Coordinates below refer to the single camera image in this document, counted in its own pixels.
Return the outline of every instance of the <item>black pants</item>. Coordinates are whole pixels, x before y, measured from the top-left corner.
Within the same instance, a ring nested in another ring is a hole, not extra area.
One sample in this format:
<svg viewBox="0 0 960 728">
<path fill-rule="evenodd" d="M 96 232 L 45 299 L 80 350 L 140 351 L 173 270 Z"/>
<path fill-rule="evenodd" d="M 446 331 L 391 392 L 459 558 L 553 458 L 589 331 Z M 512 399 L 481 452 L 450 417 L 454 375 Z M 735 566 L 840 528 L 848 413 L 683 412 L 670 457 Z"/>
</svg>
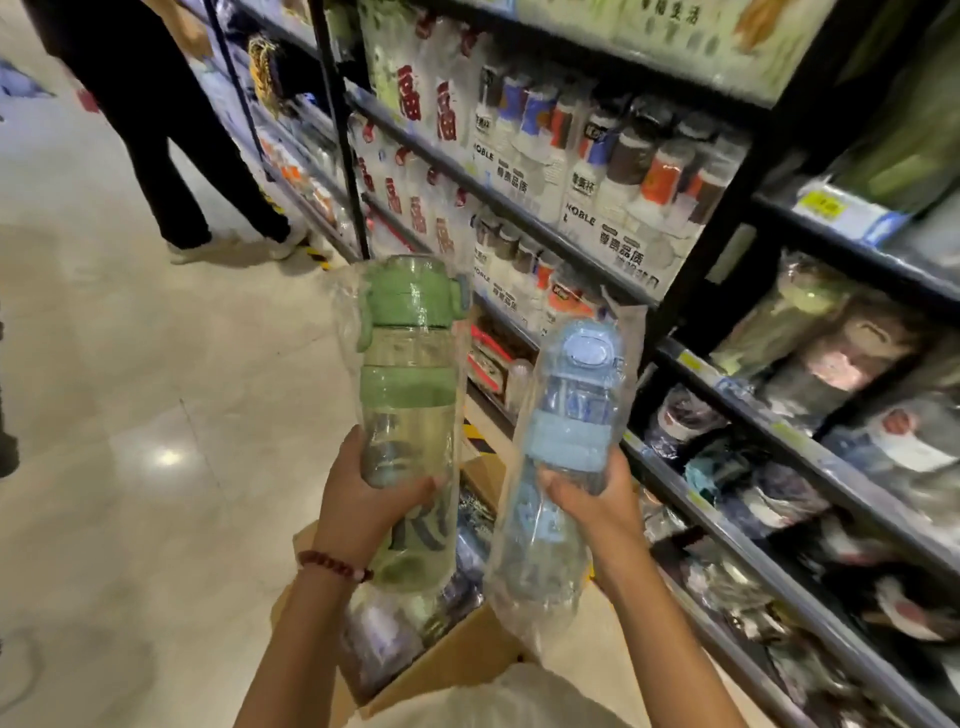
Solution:
<svg viewBox="0 0 960 728">
<path fill-rule="evenodd" d="M 153 16 L 142 25 L 123 30 L 136 37 L 133 57 L 92 47 L 63 62 L 127 145 L 160 234 L 184 249 L 210 240 L 204 214 L 170 159 L 169 139 L 260 234 L 283 240 L 287 219 L 264 198 L 162 21 Z"/>
</svg>

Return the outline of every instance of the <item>leg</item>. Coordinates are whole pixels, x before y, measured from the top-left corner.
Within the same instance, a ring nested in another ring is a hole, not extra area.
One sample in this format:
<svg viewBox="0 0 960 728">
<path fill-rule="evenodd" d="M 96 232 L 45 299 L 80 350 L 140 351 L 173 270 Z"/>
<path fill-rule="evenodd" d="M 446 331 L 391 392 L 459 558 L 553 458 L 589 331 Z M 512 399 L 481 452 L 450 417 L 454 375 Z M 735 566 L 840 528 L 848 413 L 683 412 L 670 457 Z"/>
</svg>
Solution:
<svg viewBox="0 0 960 728">
<path fill-rule="evenodd" d="M 177 98 L 170 138 L 261 235 L 284 240 L 290 234 L 286 217 L 267 202 L 193 72 L 182 56 L 171 65 L 164 65 Z"/>
<path fill-rule="evenodd" d="M 93 94 L 110 125 L 120 134 L 133 172 L 160 234 L 173 246 L 196 248 L 209 242 L 210 230 L 190 188 L 170 159 L 166 124 L 145 97 L 144 86 L 127 83 L 115 61 L 86 57 L 64 59 L 77 79 Z"/>
</svg>

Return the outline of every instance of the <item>green water bottle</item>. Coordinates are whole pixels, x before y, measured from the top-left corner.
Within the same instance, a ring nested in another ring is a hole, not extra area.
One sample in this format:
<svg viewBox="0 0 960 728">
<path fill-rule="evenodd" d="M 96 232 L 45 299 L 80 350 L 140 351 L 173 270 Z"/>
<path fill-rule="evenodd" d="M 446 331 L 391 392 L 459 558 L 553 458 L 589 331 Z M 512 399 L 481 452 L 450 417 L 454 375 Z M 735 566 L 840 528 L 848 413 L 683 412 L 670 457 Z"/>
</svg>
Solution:
<svg viewBox="0 0 960 728">
<path fill-rule="evenodd" d="M 428 255 L 370 266 L 360 295 L 363 476 L 374 488 L 432 475 L 434 502 L 397 523 L 371 564 L 374 583 L 406 594 L 438 591 L 455 569 L 460 354 L 454 322 L 468 287 Z"/>
</svg>

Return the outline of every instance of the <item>green lid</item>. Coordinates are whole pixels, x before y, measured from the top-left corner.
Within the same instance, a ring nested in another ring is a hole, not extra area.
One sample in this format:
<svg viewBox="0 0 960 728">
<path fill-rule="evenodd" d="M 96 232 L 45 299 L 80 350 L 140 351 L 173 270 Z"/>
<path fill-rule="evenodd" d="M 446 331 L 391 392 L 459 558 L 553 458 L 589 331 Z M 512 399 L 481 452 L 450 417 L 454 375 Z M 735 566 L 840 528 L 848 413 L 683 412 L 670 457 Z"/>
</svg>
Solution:
<svg viewBox="0 0 960 728">
<path fill-rule="evenodd" d="M 430 255 L 394 255 L 372 264 L 366 279 L 359 352 L 370 345 L 374 327 L 450 328 L 467 317 L 468 286 L 448 278 L 444 263 Z"/>
</svg>

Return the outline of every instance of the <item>hand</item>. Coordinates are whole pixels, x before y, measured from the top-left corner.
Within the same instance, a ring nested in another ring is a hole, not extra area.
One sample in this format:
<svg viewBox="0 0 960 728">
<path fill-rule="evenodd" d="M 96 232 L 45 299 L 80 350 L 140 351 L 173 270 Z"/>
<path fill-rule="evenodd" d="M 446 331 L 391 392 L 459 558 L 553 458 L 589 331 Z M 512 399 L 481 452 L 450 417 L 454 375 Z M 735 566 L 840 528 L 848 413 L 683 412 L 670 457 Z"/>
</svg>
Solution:
<svg viewBox="0 0 960 728">
<path fill-rule="evenodd" d="M 394 524 L 437 493 L 432 477 L 371 488 L 360 476 L 360 456 L 366 439 L 355 425 L 340 446 L 326 477 L 324 502 L 317 520 L 313 547 L 355 569 L 365 569 Z"/>
<path fill-rule="evenodd" d="M 590 495 L 547 469 L 540 470 L 540 486 L 580 525 L 604 591 L 621 570 L 632 568 L 638 552 L 646 553 L 639 498 L 634 493 L 627 458 L 619 446 L 610 448 L 607 488 L 599 496 Z"/>
</svg>

